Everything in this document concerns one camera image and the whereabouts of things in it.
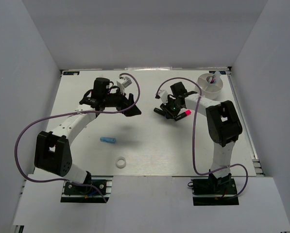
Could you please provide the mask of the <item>black highlighter pink cap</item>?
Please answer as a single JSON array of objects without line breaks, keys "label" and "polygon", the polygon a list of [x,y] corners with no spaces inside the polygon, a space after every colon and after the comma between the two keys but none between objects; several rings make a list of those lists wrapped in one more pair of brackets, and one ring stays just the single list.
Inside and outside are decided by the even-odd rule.
[{"label": "black highlighter pink cap", "polygon": [[191,111],[190,111],[190,110],[186,110],[186,111],[184,111],[183,113],[177,115],[177,116],[174,118],[174,120],[175,120],[175,121],[179,121],[179,120],[181,120],[181,119],[183,119],[183,118],[185,118],[185,117],[187,117],[187,116],[189,116],[189,115],[191,115]]}]

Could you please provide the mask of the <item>black highlighter blue cap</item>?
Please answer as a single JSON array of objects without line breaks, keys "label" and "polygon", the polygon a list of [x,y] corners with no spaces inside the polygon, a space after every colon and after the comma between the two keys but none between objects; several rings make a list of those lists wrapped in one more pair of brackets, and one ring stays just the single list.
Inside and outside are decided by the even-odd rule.
[{"label": "black highlighter blue cap", "polygon": [[160,115],[164,115],[164,111],[162,111],[161,109],[158,109],[158,108],[154,108],[154,112],[157,113],[157,114],[160,114]]}]

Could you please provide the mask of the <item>blue correction tape dispenser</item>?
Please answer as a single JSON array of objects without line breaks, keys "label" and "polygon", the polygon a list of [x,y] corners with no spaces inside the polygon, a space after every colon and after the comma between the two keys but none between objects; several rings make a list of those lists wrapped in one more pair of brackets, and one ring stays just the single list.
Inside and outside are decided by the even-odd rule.
[{"label": "blue correction tape dispenser", "polygon": [[100,137],[100,141],[104,142],[104,143],[115,144],[116,143],[116,138],[113,138],[113,137]]}]

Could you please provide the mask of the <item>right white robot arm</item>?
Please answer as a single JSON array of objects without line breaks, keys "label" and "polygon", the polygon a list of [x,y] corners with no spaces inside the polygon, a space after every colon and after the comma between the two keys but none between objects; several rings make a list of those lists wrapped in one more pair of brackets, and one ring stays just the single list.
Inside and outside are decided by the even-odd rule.
[{"label": "right white robot arm", "polygon": [[210,138],[214,143],[211,168],[206,175],[214,178],[209,180],[209,189],[213,193],[221,193],[226,188],[230,177],[231,155],[235,142],[242,134],[242,125],[233,102],[223,102],[202,97],[196,91],[187,91],[182,82],[171,86],[172,93],[159,88],[155,97],[162,101],[160,108],[154,111],[167,119],[179,121],[193,110],[205,116]]}]

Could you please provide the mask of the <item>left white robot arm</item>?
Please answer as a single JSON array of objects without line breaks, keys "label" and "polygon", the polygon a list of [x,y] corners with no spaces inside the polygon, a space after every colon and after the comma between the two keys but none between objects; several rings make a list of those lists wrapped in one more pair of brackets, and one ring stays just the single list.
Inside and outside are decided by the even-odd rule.
[{"label": "left white robot arm", "polygon": [[70,146],[78,134],[106,108],[115,108],[126,117],[141,114],[137,99],[125,89],[136,79],[128,73],[119,75],[116,85],[103,77],[95,79],[92,89],[85,92],[76,110],[49,132],[41,131],[36,139],[35,167],[75,183],[82,194],[92,188],[91,174],[72,161]]}]

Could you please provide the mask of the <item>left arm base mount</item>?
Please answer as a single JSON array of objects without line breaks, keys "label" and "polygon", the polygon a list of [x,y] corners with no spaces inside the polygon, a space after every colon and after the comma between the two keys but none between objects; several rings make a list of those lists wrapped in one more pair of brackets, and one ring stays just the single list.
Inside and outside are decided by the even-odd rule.
[{"label": "left arm base mount", "polygon": [[91,178],[91,184],[101,192],[106,201],[95,188],[78,186],[71,182],[64,182],[60,201],[62,203],[106,203],[110,198],[112,180],[111,176],[92,176]]}]

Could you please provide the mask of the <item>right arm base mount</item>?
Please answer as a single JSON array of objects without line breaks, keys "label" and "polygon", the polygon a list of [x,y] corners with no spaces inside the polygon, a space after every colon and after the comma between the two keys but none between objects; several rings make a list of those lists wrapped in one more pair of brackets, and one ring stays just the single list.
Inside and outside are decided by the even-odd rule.
[{"label": "right arm base mount", "polygon": [[209,178],[191,179],[188,188],[192,190],[194,206],[236,206],[239,205],[237,187],[231,175],[227,176],[227,181],[218,183],[214,181],[214,176]]}]

